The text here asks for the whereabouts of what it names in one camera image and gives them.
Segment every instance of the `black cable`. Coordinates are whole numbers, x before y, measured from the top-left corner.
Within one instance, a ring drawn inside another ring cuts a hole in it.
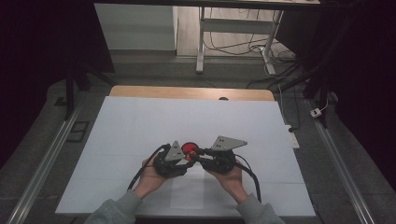
[[[236,162],[234,164],[234,166],[241,168],[243,171],[245,171],[246,173],[248,173],[254,181],[254,185],[256,186],[256,194],[257,194],[257,200],[259,200],[259,202],[262,202],[262,193],[260,192],[260,183],[259,183],[259,179],[257,179],[257,176],[255,174],[253,174],[253,172],[251,170],[249,170],[246,166],[242,165],[241,163]]]
[[[287,69],[285,69],[283,72],[281,72],[280,74],[278,74],[277,77],[282,76],[282,75],[284,75],[285,73],[287,73],[287,74],[286,74],[284,77],[287,77],[287,76],[289,76],[292,72],[294,72],[295,69],[297,69],[299,66],[300,66],[299,64],[294,63],[294,64],[292,64],[291,66],[289,66]],[[246,85],[246,89],[248,89],[249,86],[250,86],[251,84],[253,84],[253,83],[264,82],[264,81],[270,80],[270,79],[272,79],[272,78],[274,78],[274,77],[268,77],[268,78],[264,77],[264,78],[262,78],[262,79],[252,80],[252,81],[250,81],[250,82]],[[269,87],[271,87],[271,86],[273,86],[273,85],[274,85],[274,83],[270,84],[270,85],[267,87],[267,89],[269,89]]]
[[[205,45],[205,47],[206,47],[207,49],[212,49],[212,48],[210,48],[210,47],[207,46],[207,44],[205,43],[205,41],[204,41],[204,45]],[[247,52],[242,52],[242,53],[231,53],[231,52],[229,52],[229,51],[222,50],[222,49],[213,49],[213,50],[218,50],[218,51],[221,51],[221,52],[224,52],[224,53],[228,53],[228,54],[231,54],[231,55],[243,55],[243,54],[248,54],[248,53],[252,52],[254,49],[251,49],[251,50],[249,50],[249,51],[247,51]]]
[[[209,84],[213,88],[217,88],[217,86],[215,84],[211,83],[210,81],[205,80],[205,83]]]
[[[241,159],[247,164],[248,169],[249,169],[250,171],[252,171],[250,165],[248,164],[247,160],[245,160],[245,158],[243,158],[242,156],[240,156],[240,155],[238,155],[238,154],[235,154],[235,156],[241,158]]]
[[[294,63],[296,62],[295,58],[281,58],[280,54],[284,53],[284,52],[291,52],[291,50],[286,49],[286,50],[282,50],[280,51],[277,56],[274,55],[274,52],[272,51],[272,49],[270,49],[271,52],[271,58],[274,60],[274,62],[276,63]]]
[[[336,4],[336,6],[337,6],[337,9],[335,10],[335,12],[331,18],[331,20],[335,21],[336,16],[339,13],[340,5],[336,1],[329,1],[329,3]],[[329,47],[329,45],[332,43],[332,40],[334,39],[336,32],[338,31],[337,22],[329,22],[327,30],[329,32],[327,32],[326,36],[324,36],[321,39],[320,43],[317,46],[315,46],[314,49],[309,50],[309,52],[306,52],[302,56],[299,57],[300,62],[303,62],[303,61],[317,61],[316,63],[320,62],[320,60],[317,60],[317,59],[323,57],[323,54],[322,54],[323,51],[326,50],[327,47]]]
[[[255,53],[262,53],[264,51],[265,45],[252,45],[248,49]]]
[[[259,19],[259,15],[260,15],[260,10],[257,11],[256,21]],[[248,49],[250,49],[250,44],[251,44],[251,41],[253,40],[253,36],[254,36],[254,34],[251,35],[250,42],[247,45]]]
[[[296,86],[294,86],[294,103],[296,104],[296,108],[297,108],[297,120],[298,120],[298,126],[296,128],[293,128],[294,130],[300,129],[301,127],[301,121],[300,121],[300,109],[298,107],[298,103],[297,103],[297,94],[296,94]]]
[[[253,40],[253,41],[251,41],[251,43],[256,43],[256,42],[260,42],[260,41],[264,41],[264,40],[267,40],[267,38],[265,38],[265,39],[259,39],[259,40]],[[216,47],[216,46],[214,46],[214,45],[213,45],[213,41],[212,41],[211,44],[212,44],[213,48],[215,48],[215,49],[228,49],[228,48],[232,48],[232,47],[237,47],[237,46],[241,46],[241,45],[246,45],[246,44],[248,44],[248,43],[250,43],[250,41],[243,42],[243,43],[240,43],[240,44],[222,46],[222,47]]]
[[[241,11],[241,9],[242,9],[242,8],[238,8],[238,12],[239,12],[239,13],[244,13],[244,12],[250,11],[250,9],[245,9],[245,11]]]
[[[169,145],[162,145],[159,148],[155,149],[155,151],[151,154],[151,156],[149,156],[149,158],[147,159],[146,163],[139,169],[139,171],[137,172],[137,174],[134,176],[134,178],[131,181],[131,184],[129,184],[128,189],[132,189],[134,187],[134,183],[136,182],[136,180],[142,175],[143,171],[146,169],[146,167],[148,167],[149,162],[152,160],[152,158],[163,148],[168,147]]]
[[[270,88],[271,88],[273,85],[276,85],[276,84],[280,83],[283,79],[285,79],[286,77],[290,76],[295,70],[297,70],[297,69],[300,67],[300,64],[299,64],[299,63],[294,63],[292,66],[294,66],[294,67],[293,67],[290,71],[288,71],[288,73],[287,73],[285,76],[280,77],[279,80],[277,80],[277,81],[271,83],[271,84],[267,87],[267,90],[270,90]]]

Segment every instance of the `white surface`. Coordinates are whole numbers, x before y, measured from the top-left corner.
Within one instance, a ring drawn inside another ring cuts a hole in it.
[[[247,141],[234,152],[247,159],[259,178],[263,203],[271,203],[280,216],[315,215],[277,102],[133,97],[105,99],[56,213],[91,213],[106,199],[117,200],[141,161],[160,145],[177,140],[211,147],[218,135]],[[165,182],[137,215],[238,217],[231,196],[198,168]],[[246,174],[244,186],[256,192]],[[175,198],[187,192],[196,194],[192,201]]]
[[[288,124],[288,125],[285,125],[285,126],[286,126],[286,130],[289,131],[289,129],[291,128],[291,126],[290,126],[289,124]],[[290,135],[291,146],[292,146],[293,148],[300,148],[300,145],[298,144],[296,135],[295,135],[293,132],[289,133],[289,135]]]
[[[176,49],[176,7],[94,5],[109,49]]]

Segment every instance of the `wooden board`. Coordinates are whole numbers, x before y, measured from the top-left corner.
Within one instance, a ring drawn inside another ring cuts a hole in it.
[[[274,101],[268,90],[237,90],[185,87],[115,86],[110,96],[131,96],[169,99],[218,100],[226,97],[232,101]]]

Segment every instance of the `sleeve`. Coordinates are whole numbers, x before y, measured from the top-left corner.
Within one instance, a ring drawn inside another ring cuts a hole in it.
[[[261,204],[253,194],[240,203],[236,210],[247,224],[285,224],[278,217],[271,204]]]
[[[87,218],[85,223],[134,224],[134,213],[141,203],[142,200],[132,190],[128,190],[117,201],[106,200]]]

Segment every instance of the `white table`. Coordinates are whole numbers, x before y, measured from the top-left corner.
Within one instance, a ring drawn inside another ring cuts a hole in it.
[[[178,92],[178,98],[193,98],[197,92],[205,98],[206,92],[209,99],[216,92],[229,98],[238,95],[236,92],[253,93],[152,87],[118,87],[113,93],[122,95],[120,92],[126,94],[128,90],[137,96],[145,90],[148,95]],[[269,91],[255,93],[272,96]],[[263,203],[271,203],[280,216],[315,215],[277,102],[125,96],[105,99],[56,213],[89,214],[104,200],[117,200],[141,161],[160,145],[177,140],[181,145],[192,141],[200,147],[211,147],[218,135],[247,141],[247,146],[234,152],[247,159],[259,178]],[[244,187],[248,192],[256,192],[248,175],[244,175]],[[166,181],[150,194],[137,215],[239,217],[235,207],[219,182],[196,164],[184,176]]]

